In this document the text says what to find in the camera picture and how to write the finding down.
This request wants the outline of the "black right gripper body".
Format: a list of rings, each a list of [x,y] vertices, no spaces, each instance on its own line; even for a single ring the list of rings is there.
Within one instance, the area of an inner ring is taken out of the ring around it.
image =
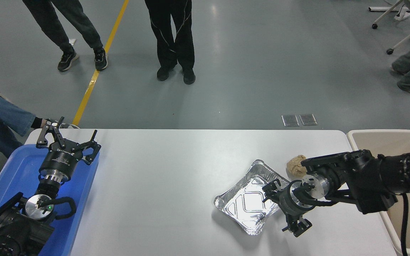
[[[293,190],[299,188],[300,185],[301,181],[293,181],[280,191],[278,204],[285,216],[299,216],[307,212],[307,205],[302,205],[293,194]]]

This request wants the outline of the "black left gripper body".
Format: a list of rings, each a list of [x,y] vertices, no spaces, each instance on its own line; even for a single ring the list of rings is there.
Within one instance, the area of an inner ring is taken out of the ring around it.
[[[65,141],[64,148],[59,142],[49,145],[47,156],[40,167],[40,174],[47,176],[52,172],[60,172],[64,177],[72,177],[78,161],[82,159],[83,152],[73,151],[78,148],[78,143],[70,140]]]

